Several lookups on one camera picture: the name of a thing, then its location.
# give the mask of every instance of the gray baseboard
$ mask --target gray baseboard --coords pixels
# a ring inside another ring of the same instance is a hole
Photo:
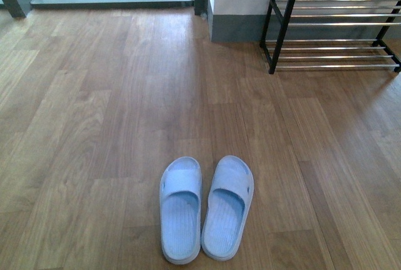
[[[174,8],[193,5],[193,0],[32,0],[36,9]]]
[[[260,41],[265,15],[218,15],[213,14],[211,4],[207,8],[207,21],[211,41],[241,42]],[[327,23],[329,19],[322,19],[319,23]],[[373,39],[380,31],[380,26],[367,27],[307,27],[289,28],[286,33],[287,40],[291,39]],[[269,24],[266,39],[275,40],[280,25],[273,15]],[[390,27],[386,38],[401,38],[401,28]]]

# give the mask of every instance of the rack leg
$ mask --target rack leg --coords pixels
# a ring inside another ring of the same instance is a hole
[[[276,71],[276,66],[278,62],[278,58],[280,56],[281,48],[283,47],[284,37],[287,33],[289,19],[291,18],[291,13],[293,12],[295,0],[288,0],[286,10],[284,12],[283,23],[281,24],[280,32],[278,34],[276,47],[274,49],[273,58],[271,60],[269,74],[274,74]]]
[[[396,6],[401,6],[401,1],[398,1]],[[391,12],[391,14],[397,14],[399,13],[400,10],[399,9],[393,9],[393,11]],[[387,18],[386,23],[392,23],[395,19],[395,16],[390,16],[389,18]],[[393,55],[392,59],[393,61],[398,64],[401,65],[401,60],[395,55],[395,53],[387,46],[387,44],[384,42],[383,37],[385,36],[386,32],[388,31],[389,26],[383,26],[381,28],[381,30],[379,31],[379,33],[377,34],[376,40],[372,43],[372,46],[385,46],[385,52],[389,55]],[[394,72],[399,73],[401,71],[400,67],[396,67],[394,69]]]
[[[271,11],[272,11],[272,5],[271,5],[271,0],[269,0],[269,7],[268,7],[268,12],[266,14],[266,18],[264,20],[264,26],[263,26],[263,32],[262,32],[262,37],[259,46],[261,48],[264,48],[266,46],[266,34],[268,33],[268,28],[269,28],[269,23],[270,23],[270,17],[271,17]]]

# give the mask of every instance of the pair of slippers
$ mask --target pair of slippers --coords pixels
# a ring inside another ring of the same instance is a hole
[[[200,249],[218,261],[238,250],[253,197],[251,170],[241,159],[226,156],[217,164],[201,235],[202,174],[192,157],[174,160],[160,182],[162,249],[173,264],[193,261]]]

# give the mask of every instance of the metal rack bar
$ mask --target metal rack bar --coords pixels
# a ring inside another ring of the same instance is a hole
[[[385,49],[385,46],[368,46],[368,47],[315,47],[315,48],[281,48],[282,51],[308,51],[308,50],[321,50],[321,51],[335,51],[335,50],[348,50],[348,49]]]
[[[384,46],[384,47],[385,47],[385,48],[384,48],[384,51],[385,51],[387,54],[392,55],[392,58],[391,58],[391,59],[393,59],[393,61],[394,61],[396,64],[398,64],[398,68],[394,69],[394,71],[395,71],[396,73],[399,73],[399,72],[401,71],[401,68],[399,67],[399,66],[401,65],[401,60],[400,60],[400,58],[397,57],[397,55],[393,52],[393,50],[390,49],[382,39],[378,40],[378,44],[379,44],[380,46]]]
[[[398,68],[400,65],[278,65],[277,68]]]
[[[283,15],[281,14],[280,9],[277,7],[276,1],[275,1],[275,0],[270,0],[270,5],[271,5],[271,7],[273,8],[274,13],[276,14],[276,16],[277,16],[277,18],[278,18],[280,24],[282,24],[283,21],[284,21],[284,17],[283,17]]]
[[[401,23],[289,23],[290,27],[313,26],[401,26]]]
[[[268,28],[269,28],[269,23],[270,23],[270,17],[271,17],[271,11],[272,11],[273,7],[271,4],[269,4],[268,6],[268,12],[266,13],[266,18],[264,19],[264,25],[263,25],[263,31],[262,31],[262,37],[261,40],[259,42],[259,46],[263,49],[264,54],[266,55],[266,58],[269,61],[270,55],[268,52],[268,49],[266,48],[266,34],[268,32]]]
[[[297,15],[292,15],[292,18],[379,18],[379,17],[389,17],[389,16],[401,16],[401,14],[391,14],[391,13],[385,13],[385,14],[379,14],[379,13],[373,13],[373,14],[363,14],[363,13],[358,13],[358,14],[297,14]]]
[[[332,42],[332,43],[334,43],[334,42],[336,42],[336,41],[339,41],[339,42],[347,42],[347,41],[351,41],[351,42],[356,42],[356,41],[360,41],[360,42],[362,42],[362,41],[369,41],[369,42],[371,42],[371,41],[376,41],[377,39],[294,39],[294,40],[287,40],[287,43],[310,43],[310,42],[315,42],[315,43],[317,43],[317,42],[326,42],[326,41],[328,41],[328,42]],[[266,43],[275,43],[276,41],[275,40],[266,40]]]
[[[401,1],[399,1],[396,5],[396,8],[393,9],[393,11],[391,12],[391,14],[393,16],[387,18],[386,23],[392,23],[395,19],[395,15],[398,14],[400,12],[400,8],[401,8]],[[388,26],[384,26],[380,32],[377,34],[376,39],[377,40],[381,40],[383,39],[384,35],[386,34],[387,30],[388,30]],[[376,46],[378,44],[378,41],[375,41],[374,43],[372,43],[372,46]]]
[[[312,3],[312,2],[398,2],[401,0],[295,0],[295,2]],[[287,0],[276,0],[278,3],[285,3]]]
[[[312,60],[312,59],[377,59],[392,58],[393,55],[370,55],[370,56],[291,56],[280,57],[281,60]]]
[[[401,9],[400,6],[300,6],[294,10],[316,10],[316,9]]]

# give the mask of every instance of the chrome rod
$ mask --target chrome rod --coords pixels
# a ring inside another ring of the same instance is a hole
[[[401,16],[400,13],[398,14],[316,14],[316,15],[312,15],[312,14],[299,14],[299,15],[292,15],[292,18],[378,18],[378,17],[397,17],[397,16]]]
[[[295,2],[398,2],[401,0],[296,0]],[[287,0],[276,0],[276,2],[285,3]]]
[[[401,23],[289,23],[288,26],[401,26]]]
[[[281,51],[306,51],[306,50],[320,50],[320,51],[328,51],[328,50],[338,50],[338,49],[385,49],[385,46],[368,46],[368,47],[319,47],[319,48],[281,48]]]
[[[280,57],[279,60],[304,60],[304,59],[374,59],[391,58],[393,55],[371,55],[371,56],[292,56]]]
[[[401,6],[303,6],[294,7],[293,9],[401,9]]]
[[[355,42],[355,41],[369,41],[369,42],[371,42],[371,41],[376,41],[377,39],[296,39],[296,40],[287,40],[286,41],[286,43],[309,43],[309,42],[325,42],[325,41],[328,41],[328,42],[335,42],[335,41],[343,41],[343,42],[346,42],[346,41],[353,41],[353,42]],[[275,40],[266,40],[266,42],[267,43],[275,43],[276,41]]]
[[[278,65],[277,68],[398,68],[400,65]]]

